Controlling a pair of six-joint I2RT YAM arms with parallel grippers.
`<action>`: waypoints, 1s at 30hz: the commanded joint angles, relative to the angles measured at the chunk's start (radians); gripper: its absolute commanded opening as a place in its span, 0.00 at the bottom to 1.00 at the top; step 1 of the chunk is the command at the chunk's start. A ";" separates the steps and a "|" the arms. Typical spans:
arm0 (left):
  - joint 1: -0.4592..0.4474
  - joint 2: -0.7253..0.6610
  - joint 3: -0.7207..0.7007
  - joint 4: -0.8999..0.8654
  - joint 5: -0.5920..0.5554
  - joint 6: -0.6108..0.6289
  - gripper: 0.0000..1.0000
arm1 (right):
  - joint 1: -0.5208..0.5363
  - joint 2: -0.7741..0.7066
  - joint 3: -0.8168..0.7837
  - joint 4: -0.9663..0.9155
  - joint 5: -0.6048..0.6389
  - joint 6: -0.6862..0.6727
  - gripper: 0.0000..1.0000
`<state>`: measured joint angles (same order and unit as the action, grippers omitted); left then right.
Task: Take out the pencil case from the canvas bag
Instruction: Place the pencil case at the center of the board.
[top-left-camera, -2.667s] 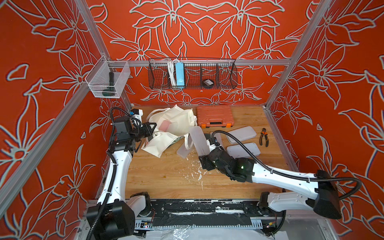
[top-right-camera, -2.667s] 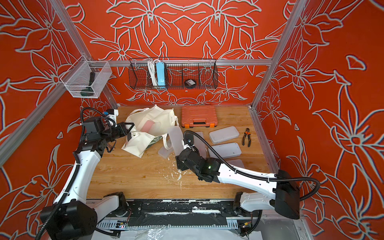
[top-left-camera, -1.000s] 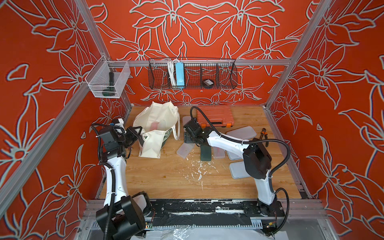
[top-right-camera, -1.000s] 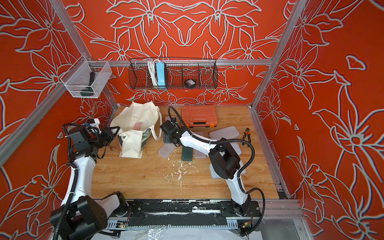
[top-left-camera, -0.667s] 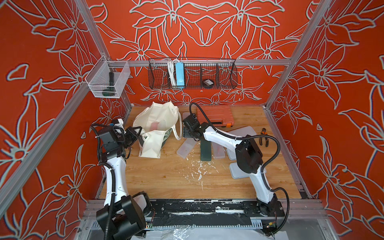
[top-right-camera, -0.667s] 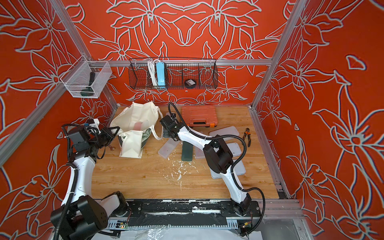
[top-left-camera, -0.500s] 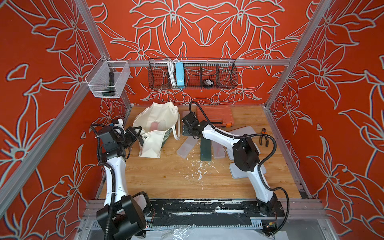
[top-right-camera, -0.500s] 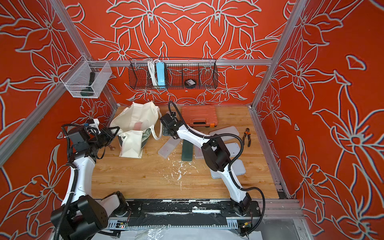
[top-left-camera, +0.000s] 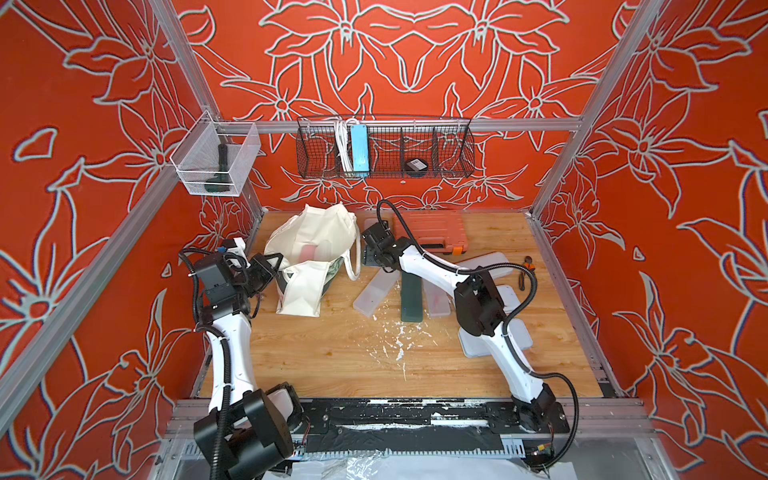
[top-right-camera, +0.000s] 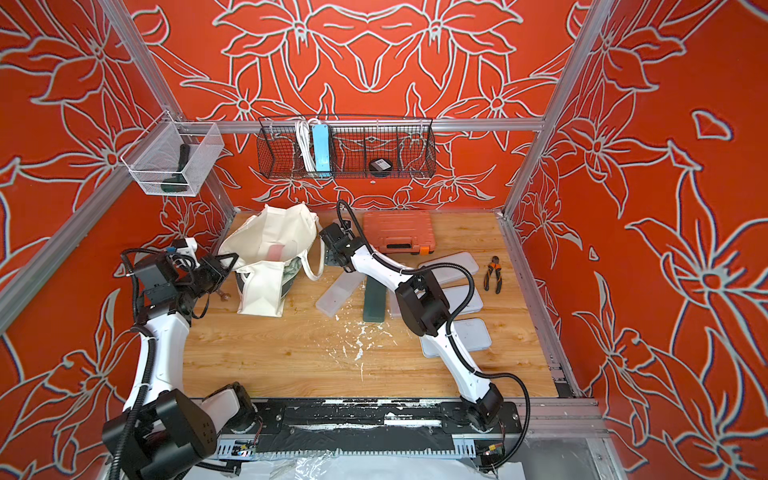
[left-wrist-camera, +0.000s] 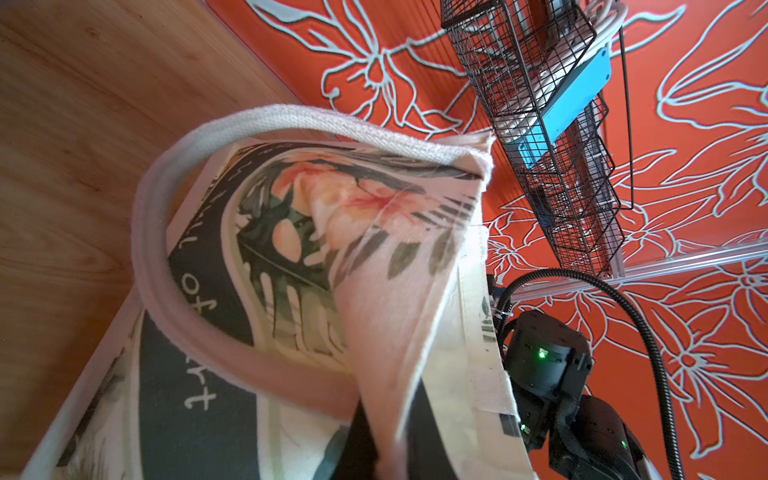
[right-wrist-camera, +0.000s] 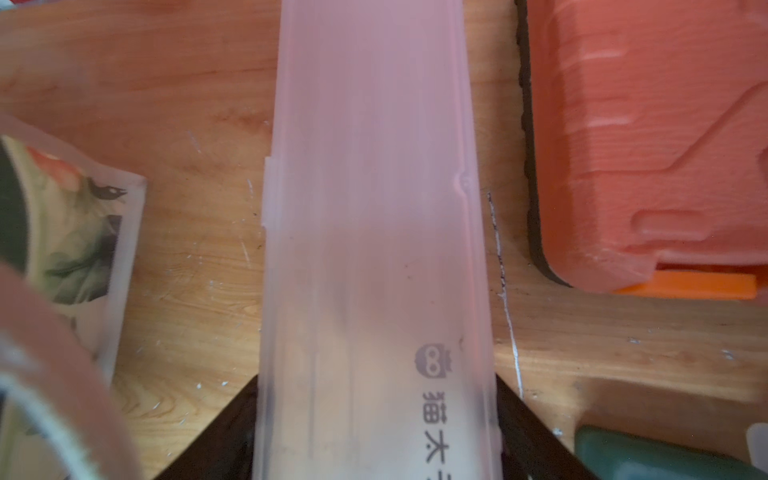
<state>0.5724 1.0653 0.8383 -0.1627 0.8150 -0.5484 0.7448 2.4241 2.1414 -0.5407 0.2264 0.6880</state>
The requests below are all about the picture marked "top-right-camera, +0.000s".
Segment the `white canvas tote bag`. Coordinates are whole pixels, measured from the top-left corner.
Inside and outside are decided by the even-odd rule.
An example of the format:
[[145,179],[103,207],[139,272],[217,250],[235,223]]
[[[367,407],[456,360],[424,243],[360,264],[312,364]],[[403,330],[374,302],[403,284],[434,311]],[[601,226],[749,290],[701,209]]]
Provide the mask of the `white canvas tote bag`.
[[320,229],[318,215],[304,203],[287,209],[267,205],[223,241],[218,253],[238,256],[233,272],[240,281],[240,314],[280,317],[300,271],[311,281],[321,278],[326,247],[320,247],[316,269],[309,263]]

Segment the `dark green pencil case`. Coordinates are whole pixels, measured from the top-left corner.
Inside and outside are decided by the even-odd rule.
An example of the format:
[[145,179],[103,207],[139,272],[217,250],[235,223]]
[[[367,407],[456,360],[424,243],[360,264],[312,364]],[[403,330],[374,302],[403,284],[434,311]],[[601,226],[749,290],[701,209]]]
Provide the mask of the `dark green pencil case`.
[[387,312],[387,288],[373,277],[366,278],[363,303],[363,321],[382,323]]

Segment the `translucent plastic pencil box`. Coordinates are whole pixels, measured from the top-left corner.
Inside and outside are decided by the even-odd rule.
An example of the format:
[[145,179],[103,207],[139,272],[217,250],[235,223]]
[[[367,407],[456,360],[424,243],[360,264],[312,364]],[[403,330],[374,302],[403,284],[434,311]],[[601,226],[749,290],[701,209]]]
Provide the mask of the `translucent plastic pencil box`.
[[392,319],[401,318],[401,309],[394,291],[388,291],[388,311]]

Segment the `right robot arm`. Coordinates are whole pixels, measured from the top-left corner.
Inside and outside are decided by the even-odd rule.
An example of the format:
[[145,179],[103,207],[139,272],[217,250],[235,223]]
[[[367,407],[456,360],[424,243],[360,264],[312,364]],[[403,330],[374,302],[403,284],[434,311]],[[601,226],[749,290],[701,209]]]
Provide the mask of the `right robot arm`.
[[[526,439],[532,402],[527,386],[517,375],[483,372],[453,329],[456,317],[474,296],[473,275],[467,268],[451,262],[421,268],[409,268],[397,263],[372,246],[348,202],[337,201],[335,211],[338,221],[320,231],[326,250],[345,271],[365,274],[395,293],[401,318],[409,330],[438,350],[439,358],[458,387],[469,425],[485,432],[501,424],[499,413],[505,399],[495,384],[497,380],[510,379],[521,389],[525,417],[517,439],[511,447],[504,448],[497,459],[477,465],[477,469],[484,474],[498,474]],[[455,308],[450,307],[434,274],[436,270],[443,269],[455,270],[468,281],[467,294]]]

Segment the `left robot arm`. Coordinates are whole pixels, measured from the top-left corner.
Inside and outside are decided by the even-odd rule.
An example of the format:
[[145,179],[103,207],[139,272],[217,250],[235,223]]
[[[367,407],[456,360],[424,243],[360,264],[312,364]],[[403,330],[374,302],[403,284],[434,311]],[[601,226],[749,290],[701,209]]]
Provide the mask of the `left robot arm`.
[[132,284],[131,330],[140,353],[123,411],[107,421],[102,441],[111,479],[174,479],[212,457],[224,426],[240,410],[233,386],[197,403],[182,387],[183,356],[195,306],[219,289],[231,269],[197,255],[192,238],[164,249],[126,249],[120,257]]

